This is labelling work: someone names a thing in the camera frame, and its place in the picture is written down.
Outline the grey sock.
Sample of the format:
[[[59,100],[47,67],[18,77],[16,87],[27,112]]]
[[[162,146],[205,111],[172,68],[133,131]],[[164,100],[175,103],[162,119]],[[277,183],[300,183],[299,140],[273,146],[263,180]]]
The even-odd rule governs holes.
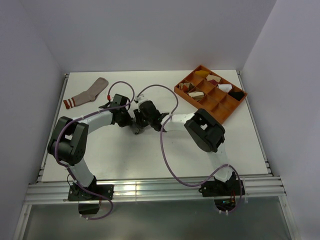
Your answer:
[[[141,132],[141,129],[138,126],[134,126],[132,131],[135,135],[139,135]]]

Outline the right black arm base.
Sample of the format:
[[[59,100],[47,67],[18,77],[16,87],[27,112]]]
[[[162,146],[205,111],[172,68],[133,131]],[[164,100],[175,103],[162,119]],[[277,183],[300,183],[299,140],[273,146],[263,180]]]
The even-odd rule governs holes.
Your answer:
[[[237,206],[236,196],[243,196],[245,188],[242,180],[232,176],[226,182],[214,179],[202,184],[198,189],[202,197],[224,197],[214,200],[214,204],[219,211],[232,211]]]

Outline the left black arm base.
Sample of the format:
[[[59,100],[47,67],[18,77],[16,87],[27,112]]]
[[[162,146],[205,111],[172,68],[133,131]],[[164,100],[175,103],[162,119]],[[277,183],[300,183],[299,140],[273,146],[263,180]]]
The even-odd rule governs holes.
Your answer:
[[[67,201],[78,202],[78,213],[82,218],[88,220],[100,220],[109,216],[113,211],[113,194],[113,184],[98,184],[94,186],[93,189],[82,189],[74,183],[69,187]],[[110,209],[104,215],[95,216],[101,208],[102,201],[109,202]]]

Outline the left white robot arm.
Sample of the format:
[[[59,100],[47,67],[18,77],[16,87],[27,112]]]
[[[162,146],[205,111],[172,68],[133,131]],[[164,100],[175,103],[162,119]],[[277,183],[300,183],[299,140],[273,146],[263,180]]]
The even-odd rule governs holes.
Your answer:
[[[95,198],[98,193],[97,179],[84,159],[88,135],[109,125],[117,124],[121,128],[131,126],[133,118],[128,112],[130,103],[128,97],[116,94],[111,101],[87,117],[60,117],[53,130],[47,152],[66,168],[75,184],[81,186],[79,194],[86,200]]]

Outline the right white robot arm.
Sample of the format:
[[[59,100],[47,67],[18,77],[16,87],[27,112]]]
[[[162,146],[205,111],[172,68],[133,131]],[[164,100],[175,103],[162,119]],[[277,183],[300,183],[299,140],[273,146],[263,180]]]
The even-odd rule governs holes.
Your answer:
[[[135,109],[133,113],[140,130],[150,126],[159,132],[160,149],[164,163],[172,177],[180,184],[187,187],[198,187],[214,178],[217,181],[216,189],[220,194],[227,195],[233,190],[233,181],[239,179],[239,174],[229,164],[224,146],[226,131],[205,109],[199,108],[196,112],[188,114],[160,113],[151,100],[145,100],[138,104],[138,109]],[[175,175],[164,149],[164,133],[170,131],[186,131],[197,147],[207,153],[208,159],[213,163],[215,169],[205,180],[190,184]]]

